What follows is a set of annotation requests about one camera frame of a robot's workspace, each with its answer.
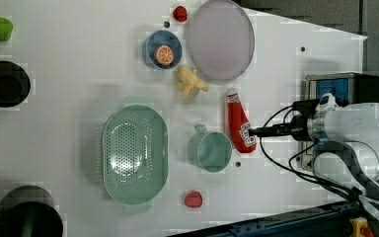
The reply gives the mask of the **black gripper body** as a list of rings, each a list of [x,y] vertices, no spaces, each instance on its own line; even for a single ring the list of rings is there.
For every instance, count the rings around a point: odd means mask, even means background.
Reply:
[[[296,141],[312,141],[312,138],[308,132],[307,122],[315,114],[319,103],[319,99],[296,101],[293,103],[292,109],[294,112],[298,112],[298,115],[294,116],[289,123],[289,129],[290,135]]]

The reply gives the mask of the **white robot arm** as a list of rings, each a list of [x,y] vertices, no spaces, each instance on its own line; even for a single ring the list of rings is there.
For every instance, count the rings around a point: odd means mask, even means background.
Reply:
[[[296,115],[289,122],[248,130],[250,136],[291,136],[309,144],[311,172],[285,169],[343,198],[374,194],[379,200],[379,103],[341,106],[327,93],[297,101],[286,108]]]

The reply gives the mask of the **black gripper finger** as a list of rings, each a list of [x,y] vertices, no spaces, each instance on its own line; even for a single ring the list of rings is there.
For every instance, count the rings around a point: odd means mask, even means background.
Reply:
[[[284,124],[277,124],[273,126],[264,126],[258,128],[250,128],[249,135],[257,137],[278,137],[290,135],[291,130]]]

